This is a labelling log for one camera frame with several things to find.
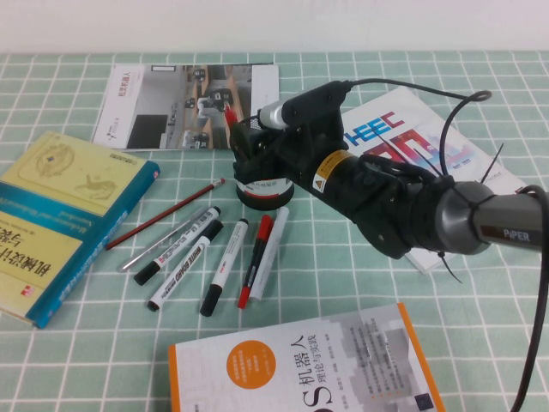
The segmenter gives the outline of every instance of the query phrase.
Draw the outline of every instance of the white marker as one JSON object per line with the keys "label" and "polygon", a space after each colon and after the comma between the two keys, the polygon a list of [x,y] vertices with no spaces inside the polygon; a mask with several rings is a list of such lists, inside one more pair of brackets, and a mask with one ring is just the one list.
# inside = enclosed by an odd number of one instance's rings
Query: white marker
{"label": "white marker", "polygon": [[202,236],[196,241],[195,245],[192,246],[190,252],[187,253],[187,256],[184,257],[178,267],[166,278],[164,283],[162,283],[162,286],[159,287],[153,297],[148,301],[147,307],[151,311],[156,312],[160,309],[162,303],[168,299],[175,287],[181,282],[181,279],[183,279],[183,276],[204,253],[222,228],[223,224],[220,221],[212,221],[208,227],[204,229]]}
{"label": "white marker", "polygon": [[212,316],[212,313],[214,313],[215,305],[217,305],[217,301],[223,292],[226,279],[231,272],[234,259],[238,255],[238,251],[244,242],[244,236],[247,231],[248,221],[246,219],[240,219],[232,231],[232,235],[229,239],[228,245],[226,246],[223,258],[221,259],[220,265],[215,272],[212,283],[209,285],[208,293],[206,294],[206,298],[200,308],[201,315]]}
{"label": "white marker", "polygon": [[286,207],[278,209],[278,215],[274,221],[273,229],[268,237],[267,244],[265,245],[265,252],[257,268],[256,280],[251,287],[250,298],[260,300],[263,296],[263,290],[267,284],[268,276],[275,260],[276,252],[281,244],[282,232],[288,219],[289,210]]}
{"label": "white marker", "polygon": [[198,237],[198,235],[206,228],[206,226],[217,219],[221,211],[217,207],[208,209],[204,215],[200,216],[198,221],[190,227],[185,233],[177,239],[173,245],[168,247],[164,253],[158,256],[153,262],[145,266],[134,276],[134,279],[139,285],[144,285],[156,272],[172,260],[172,258],[180,253],[190,242]]}
{"label": "white marker", "polygon": [[206,206],[202,206],[199,210],[197,210],[195,213],[193,213],[191,216],[189,216],[189,219],[187,219],[186,221],[181,223],[179,226],[177,226],[176,228],[171,230],[169,233],[166,233],[162,237],[158,238],[151,246],[149,246],[147,248],[147,250],[142,251],[139,255],[133,257],[128,262],[123,264],[120,271],[124,271],[124,270],[129,269],[139,259],[141,259],[145,255],[148,255],[151,251],[154,251],[155,249],[157,249],[164,242],[166,242],[167,240],[173,238],[179,232],[189,228],[189,226],[192,225],[196,221],[196,219],[198,219],[200,216],[202,216],[204,213],[206,213],[207,210],[208,210],[208,208]]}

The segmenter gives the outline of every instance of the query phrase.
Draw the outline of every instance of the book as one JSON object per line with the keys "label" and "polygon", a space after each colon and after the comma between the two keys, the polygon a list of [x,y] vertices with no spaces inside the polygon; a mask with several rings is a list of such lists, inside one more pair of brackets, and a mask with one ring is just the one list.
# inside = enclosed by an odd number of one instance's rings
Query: book
{"label": "book", "polygon": [[55,132],[0,178],[0,310],[44,328],[159,175]]}
{"label": "book", "polygon": [[[397,88],[345,112],[342,119],[344,140],[353,155],[379,155],[393,161],[405,158],[433,172],[417,150],[440,170],[438,148],[444,120],[408,88]],[[446,165],[455,181],[480,181],[492,163],[492,157],[453,127],[449,128],[445,149]],[[497,195],[517,193],[525,186],[497,162],[484,184]],[[442,263],[435,252],[425,249],[412,249],[406,256],[422,273]]]}
{"label": "book", "polygon": [[443,412],[404,304],[168,349],[173,412]]}
{"label": "book", "polygon": [[279,99],[272,64],[116,64],[94,142],[122,150],[229,148],[238,120]]}

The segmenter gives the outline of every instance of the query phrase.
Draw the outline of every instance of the magazine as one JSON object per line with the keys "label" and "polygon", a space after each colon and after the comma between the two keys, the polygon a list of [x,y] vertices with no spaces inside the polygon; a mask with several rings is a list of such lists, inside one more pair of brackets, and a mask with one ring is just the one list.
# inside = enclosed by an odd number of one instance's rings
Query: magazine
{"label": "magazine", "polygon": [[122,150],[229,148],[238,120],[279,99],[272,64],[116,64],[94,143]]}

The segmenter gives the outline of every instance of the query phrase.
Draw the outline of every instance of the book spine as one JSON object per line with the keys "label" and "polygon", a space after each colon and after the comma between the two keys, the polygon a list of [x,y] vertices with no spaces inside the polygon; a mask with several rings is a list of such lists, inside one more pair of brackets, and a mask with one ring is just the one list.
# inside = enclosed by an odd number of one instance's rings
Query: book spine
{"label": "book spine", "polygon": [[139,203],[150,185],[156,180],[160,169],[156,163],[148,161],[134,177],[120,198],[112,205],[97,231],[85,240],[79,251],[61,269],[56,278],[44,291],[27,318],[39,328],[44,328],[51,316],[59,309],[70,291],[87,272],[92,262],[103,250],[112,235],[118,230],[131,210]]}

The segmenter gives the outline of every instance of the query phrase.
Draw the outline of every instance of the red marker cap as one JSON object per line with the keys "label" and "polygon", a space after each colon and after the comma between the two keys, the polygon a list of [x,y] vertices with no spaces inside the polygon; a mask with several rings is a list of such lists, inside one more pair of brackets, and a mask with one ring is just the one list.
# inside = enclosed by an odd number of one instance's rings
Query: red marker cap
{"label": "red marker cap", "polygon": [[263,242],[268,240],[268,236],[273,228],[273,219],[269,215],[263,215],[261,222],[259,223],[259,230],[257,232],[257,239],[261,239]]}
{"label": "red marker cap", "polygon": [[250,297],[251,288],[249,286],[242,287],[242,292],[240,292],[240,299],[238,299],[238,309],[244,309],[246,303],[248,303],[248,298]]}

